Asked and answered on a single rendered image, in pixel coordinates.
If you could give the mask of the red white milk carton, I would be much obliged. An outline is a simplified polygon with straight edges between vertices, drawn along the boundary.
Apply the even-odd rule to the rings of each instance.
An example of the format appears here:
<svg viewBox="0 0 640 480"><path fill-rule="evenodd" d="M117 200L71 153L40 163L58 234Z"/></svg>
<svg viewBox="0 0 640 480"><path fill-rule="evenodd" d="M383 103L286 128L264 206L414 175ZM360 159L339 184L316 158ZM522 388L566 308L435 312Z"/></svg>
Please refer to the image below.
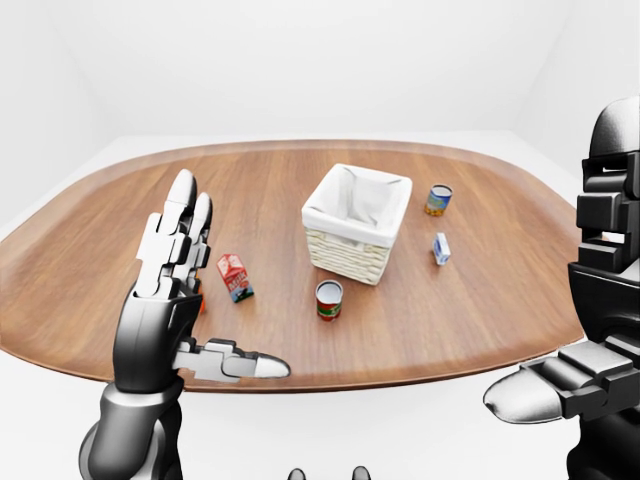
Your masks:
<svg viewBox="0 0 640 480"><path fill-rule="evenodd" d="M247 270L237 254L223 254L216 267L234 303L254 295Z"/></svg>

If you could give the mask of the red green labelled tin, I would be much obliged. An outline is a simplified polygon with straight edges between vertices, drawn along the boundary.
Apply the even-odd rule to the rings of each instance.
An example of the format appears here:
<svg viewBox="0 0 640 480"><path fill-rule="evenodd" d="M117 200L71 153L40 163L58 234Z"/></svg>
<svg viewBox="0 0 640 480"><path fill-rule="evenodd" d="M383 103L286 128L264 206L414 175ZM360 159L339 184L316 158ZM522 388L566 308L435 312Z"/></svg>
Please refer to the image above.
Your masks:
<svg viewBox="0 0 640 480"><path fill-rule="evenodd" d="M342 311L343 287L335 280L320 282L315 290L316 312L325 322L336 320Z"/></svg>

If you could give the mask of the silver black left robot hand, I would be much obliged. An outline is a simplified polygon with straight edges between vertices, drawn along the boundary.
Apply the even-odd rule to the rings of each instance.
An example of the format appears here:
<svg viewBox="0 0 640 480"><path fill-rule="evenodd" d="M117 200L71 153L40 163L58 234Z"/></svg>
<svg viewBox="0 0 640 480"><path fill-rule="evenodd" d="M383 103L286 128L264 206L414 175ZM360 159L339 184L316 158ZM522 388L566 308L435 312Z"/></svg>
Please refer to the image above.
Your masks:
<svg viewBox="0 0 640 480"><path fill-rule="evenodd" d="M232 340L199 345L192 336L202 296L194 277L209 259L212 200L197 191L193 174L176 176L160 213L148 217L136 254L141 268L121 310L113 349L116 387L155 393L179 370L195 378L236 383L243 377L284 378L289 365L246 352Z"/></svg>

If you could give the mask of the white lined wicker basket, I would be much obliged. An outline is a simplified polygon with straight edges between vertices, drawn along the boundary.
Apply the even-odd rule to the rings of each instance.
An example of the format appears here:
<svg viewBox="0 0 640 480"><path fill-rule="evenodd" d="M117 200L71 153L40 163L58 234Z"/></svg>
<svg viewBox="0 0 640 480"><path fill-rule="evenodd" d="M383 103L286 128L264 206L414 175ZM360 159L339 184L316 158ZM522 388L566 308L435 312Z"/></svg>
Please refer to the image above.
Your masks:
<svg viewBox="0 0 640 480"><path fill-rule="evenodd" d="M377 285L412 193L412 180L364 167L331 167L301 209L313 266Z"/></svg>

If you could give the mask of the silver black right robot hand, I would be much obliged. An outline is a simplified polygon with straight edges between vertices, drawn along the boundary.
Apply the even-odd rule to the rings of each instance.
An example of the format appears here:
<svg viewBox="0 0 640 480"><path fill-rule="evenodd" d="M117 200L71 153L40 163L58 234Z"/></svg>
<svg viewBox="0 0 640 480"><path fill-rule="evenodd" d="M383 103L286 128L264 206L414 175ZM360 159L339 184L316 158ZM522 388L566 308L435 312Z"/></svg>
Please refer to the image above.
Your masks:
<svg viewBox="0 0 640 480"><path fill-rule="evenodd" d="M486 391L485 406L507 423L594 420L640 405L640 95L603 109L582 169L581 243L568 273L586 338Z"/></svg>

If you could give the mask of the blue yellow labelled tin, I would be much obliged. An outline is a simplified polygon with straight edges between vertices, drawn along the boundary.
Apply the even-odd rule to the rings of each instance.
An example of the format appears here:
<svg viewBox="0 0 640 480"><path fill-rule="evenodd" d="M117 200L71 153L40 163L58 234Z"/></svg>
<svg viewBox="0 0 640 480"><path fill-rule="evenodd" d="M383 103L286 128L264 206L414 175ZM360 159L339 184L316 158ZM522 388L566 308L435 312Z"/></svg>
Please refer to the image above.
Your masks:
<svg viewBox="0 0 640 480"><path fill-rule="evenodd" d="M433 185L425 203L425 212L432 216L442 216L450 203L453 190L444 184Z"/></svg>

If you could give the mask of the small blue white box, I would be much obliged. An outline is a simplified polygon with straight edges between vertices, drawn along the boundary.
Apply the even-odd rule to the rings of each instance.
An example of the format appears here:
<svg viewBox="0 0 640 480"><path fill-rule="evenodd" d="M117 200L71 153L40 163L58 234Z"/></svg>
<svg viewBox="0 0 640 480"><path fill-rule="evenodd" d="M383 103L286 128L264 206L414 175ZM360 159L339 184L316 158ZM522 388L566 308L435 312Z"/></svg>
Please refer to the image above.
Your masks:
<svg viewBox="0 0 640 480"><path fill-rule="evenodd" d="M433 241L433 253L437 265L445 265L451 256L446 235L443 232L437 232Z"/></svg>

